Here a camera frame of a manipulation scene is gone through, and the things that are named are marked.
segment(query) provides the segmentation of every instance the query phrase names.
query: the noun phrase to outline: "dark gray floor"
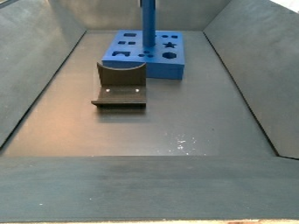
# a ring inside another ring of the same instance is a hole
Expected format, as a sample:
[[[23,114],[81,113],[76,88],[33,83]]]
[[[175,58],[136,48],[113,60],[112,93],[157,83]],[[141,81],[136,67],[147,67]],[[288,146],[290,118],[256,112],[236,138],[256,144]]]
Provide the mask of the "dark gray floor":
[[[184,32],[183,81],[147,80],[145,111],[100,112],[100,61],[112,31],[80,41],[1,152],[5,157],[224,156],[275,153],[202,32]]]

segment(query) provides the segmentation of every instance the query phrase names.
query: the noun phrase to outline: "shape-shaped hole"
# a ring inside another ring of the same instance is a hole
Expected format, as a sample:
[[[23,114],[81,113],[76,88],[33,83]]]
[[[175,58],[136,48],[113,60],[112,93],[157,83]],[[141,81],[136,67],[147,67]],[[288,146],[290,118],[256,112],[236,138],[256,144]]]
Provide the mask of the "shape-shaped hole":
[[[163,54],[163,57],[167,58],[168,60],[172,60],[172,59],[176,58],[176,53],[173,53],[173,52],[165,52]]]
[[[175,48],[176,44],[173,44],[172,42],[168,42],[167,44],[164,44],[164,48]]]
[[[129,32],[128,32],[128,33],[124,34],[124,36],[125,36],[125,37],[131,37],[131,38],[133,38],[133,37],[136,36],[136,33],[129,33]]]
[[[131,54],[131,52],[113,52],[113,53],[112,53],[112,56],[117,56],[119,54],[120,54],[120,55],[123,54],[123,55],[125,55],[125,56],[128,57],[129,54]]]

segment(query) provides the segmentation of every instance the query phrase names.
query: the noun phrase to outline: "gray metal wall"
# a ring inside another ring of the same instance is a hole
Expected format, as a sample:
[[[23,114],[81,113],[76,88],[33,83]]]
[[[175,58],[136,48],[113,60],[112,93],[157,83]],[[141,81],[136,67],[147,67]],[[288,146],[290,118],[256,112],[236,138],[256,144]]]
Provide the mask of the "gray metal wall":
[[[299,158],[299,15],[234,0],[204,30],[279,154]]]
[[[89,30],[141,28],[137,0],[59,0],[59,2]],[[202,31],[228,2],[230,0],[156,0],[157,29]]]
[[[85,32],[55,0],[0,9],[0,145]]]

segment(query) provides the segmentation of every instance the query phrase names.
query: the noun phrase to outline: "blue block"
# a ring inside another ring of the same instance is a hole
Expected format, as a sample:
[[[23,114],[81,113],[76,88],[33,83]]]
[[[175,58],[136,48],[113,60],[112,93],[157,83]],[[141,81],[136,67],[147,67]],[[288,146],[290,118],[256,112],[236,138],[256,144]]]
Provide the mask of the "blue block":
[[[119,31],[101,59],[105,67],[131,68],[147,63],[147,77],[180,80],[184,69],[183,35],[156,31],[155,46],[143,45],[141,31]]]

